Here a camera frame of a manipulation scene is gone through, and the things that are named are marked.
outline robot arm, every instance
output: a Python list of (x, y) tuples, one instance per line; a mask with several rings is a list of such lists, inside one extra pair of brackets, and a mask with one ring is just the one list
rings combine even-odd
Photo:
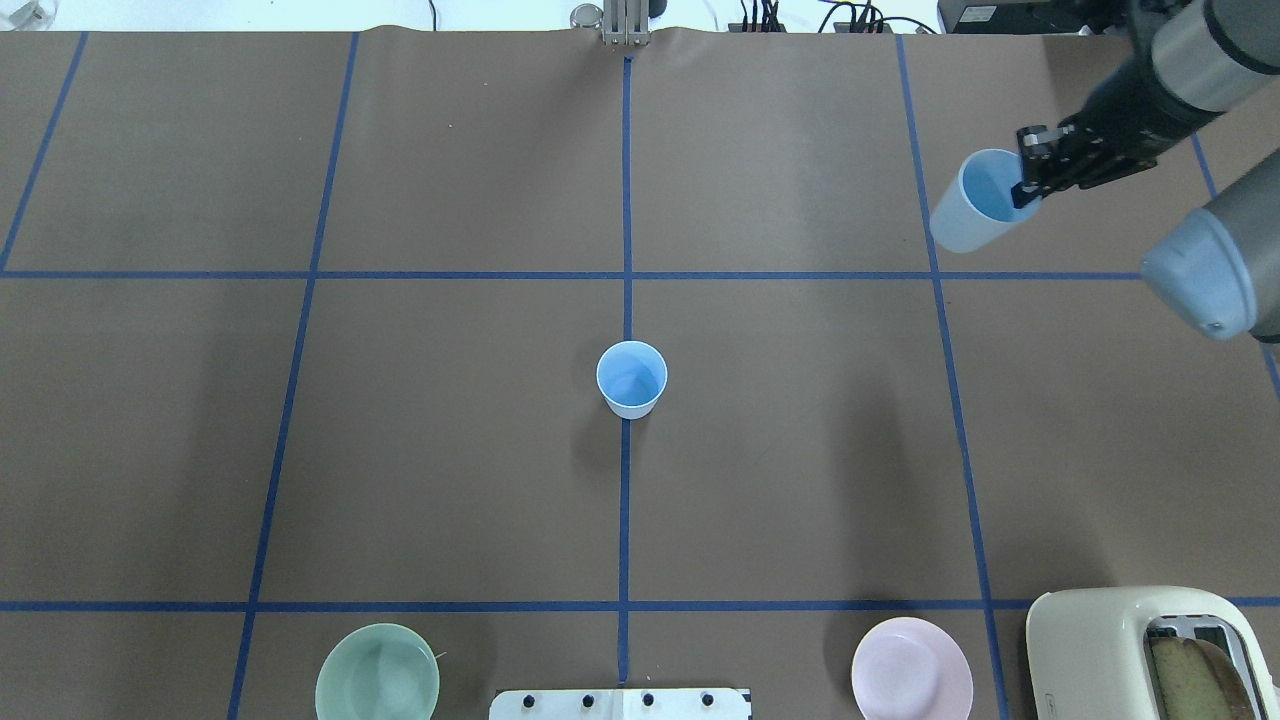
[[(1015, 208), (1156, 167), (1156, 156), (1280, 74), (1280, 0), (1126, 0), (1133, 56), (1053, 129), (1018, 131)], [(1143, 279), (1208, 337), (1280, 348), (1280, 151), (1193, 210)]]
[(1276, 0), (1126, 0), (1133, 56), (1053, 129), (1018, 131), (1015, 208), (1156, 167), (1156, 156), (1280, 74)]

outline metal bracket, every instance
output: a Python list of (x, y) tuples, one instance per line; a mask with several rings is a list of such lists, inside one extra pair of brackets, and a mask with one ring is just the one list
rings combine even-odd
[(604, 0), (602, 9), (605, 45), (649, 45), (649, 0)]
[(1066, 126), (1062, 128), (1041, 129), (1039, 132), (1018, 133), (1018, 137), (1021, 138), (1023, 147), (1033, 147), (1036, 145), (1057, 142), (1073, 132), (1075, 132), (1075, 126)]
[(751, 720), (751, 691), (599, 689), (507, 691), (489, 720)]

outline green bowl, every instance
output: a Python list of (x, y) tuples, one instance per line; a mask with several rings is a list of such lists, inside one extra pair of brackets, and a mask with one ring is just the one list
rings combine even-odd
[(320, 667), (319, 720), (428, 720), (440, 696), (440, 667), (421, 637), (380, 623), (351, 633)]

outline blue paper cup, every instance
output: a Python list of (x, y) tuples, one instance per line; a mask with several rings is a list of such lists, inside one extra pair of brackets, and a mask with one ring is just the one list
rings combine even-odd
[(1014, 208), (1010, 190), (1023, 181), (1023, 163), (1000, 149), (969, 155), (933, 214), (933, 241), (951, 252), (973, 252), (996, 240), (1039, 209), (1039, 200)]
[(618, 418), (637, 420), (653, 410), (667, 389), (667, 361), (649, 343), (620, 342), (600, 356), (595, 384)]

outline cable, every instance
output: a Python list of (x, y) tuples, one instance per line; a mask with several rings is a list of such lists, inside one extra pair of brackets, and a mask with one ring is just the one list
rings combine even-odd
[(760, 18), (760, 32), (773, 32), (774, 26), (778, 23), (778, 8), (776, 4), (769, 3), (769, 0), (762, 0), (764, 3), (764, 17)]
[[(884, 17), (884, 13), (881, 13), (879, 8), (877, 8), (876, 5), (872, 5), (870, 3), (868, 3), (865, 5), (860, 5), (860, 4), (855, 4), (855, 3), (833, 3), (832, 5), (833, 6), (829, 10), (827, 10), (827, 17), (822, 19), (822, 24), (818, 26), (818, 32), (822, 32), (823, 29), (827, 28), (827, 23), (831, 20), (831, 15), (835, 15), (836, 10), (838, 10), (840, 8), (849, 8), (849, 10), (850, 10), (849, 12), (849, 23), (851, 26), (856, 23), (856, 24), (860, 24), (863, 27), (869, 27), (867, 24), (868, 13), (870, 13), (870, 22), (872, 23), (881, 22), (881, 20), (877, 19), (877, 15), (879, 15), (879, 18)], [(861, 20), (858, 19), (858, 9), (859, 8), (863, 9), (863, 19)]]
[(923, 27), (923, 28), (924, 28), (924, 32), (927, 32), (927, 33), (929, 33), (929, 35), (937, 35), (937, 31), (936, 31), (936, 29), (933, 29), (932, 27), (929, 27), (929, 26), (927, 26), (927, 24), (922, 23), (920, 20), (918, 20), (918, 19), (915, 19), (915, 18), (904, 18), (902, 15), (893, 15), (893, 17), (891, 17), (891, 18), (884, 18), (884, 17), (882, 17), (882, 18), (879, 19), (879, 24), (881, 24), (881, 28), (883, 28), (883, 27), (884, 27), (884, 23), (887, 23), (887, 22), (890, 22), (890, 20), (906, 20), (906, 22), (909, 22), (909, 23), (915, 23), (916, 26), (919, 26), (919, 27)]
[(849, 8), (849, 22), (854, 22), (854, 18), (858, 17), (858, 5), (854, 5), (852, 3), (835, 3), (831, 6), (831, 9), (827, 10), (827, 17), (822, 18), (822, 24), (818, 26), (818, 32), (820, 33), (822, 31), (827, 29), (827, 22), (831, 20), (831, 15), (835, 15), (836, 10), (838, 10), (841, 8), (845, 8), (845, 6)]

